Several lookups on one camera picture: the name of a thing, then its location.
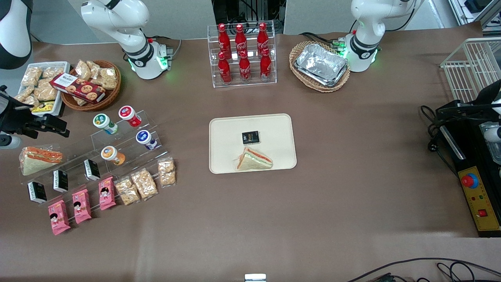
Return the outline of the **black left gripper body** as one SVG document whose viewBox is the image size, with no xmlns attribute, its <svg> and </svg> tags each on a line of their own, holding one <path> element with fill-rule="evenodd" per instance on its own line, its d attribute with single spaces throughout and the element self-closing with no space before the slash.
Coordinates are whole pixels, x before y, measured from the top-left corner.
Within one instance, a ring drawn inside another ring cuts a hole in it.
<svg viewBox="0 0 501 282">
<path fill-rule="evenodd" d="M 501 80 L 498 80 L 483 88 L 471 104 L 478 107 L 484 107 L 485 109 L 490 110 L 493 115 L 500 116 L 500 89 Z"/>
</svg>

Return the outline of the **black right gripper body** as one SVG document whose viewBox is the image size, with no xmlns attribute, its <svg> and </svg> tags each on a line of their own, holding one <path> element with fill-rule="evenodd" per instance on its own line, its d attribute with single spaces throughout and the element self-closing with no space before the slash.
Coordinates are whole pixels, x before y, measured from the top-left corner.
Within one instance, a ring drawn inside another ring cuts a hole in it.
<svg viewBox="0 0 501 282">
<path fill-rule="evenodd" d="M 7 94 L 7 86 L 0 87 L 1 114 L 0 130 L 8 134 L 18 134 L 36 139 L 38 117 L 32 114 L 30 105 L 23 104 Z"/>
</svg>

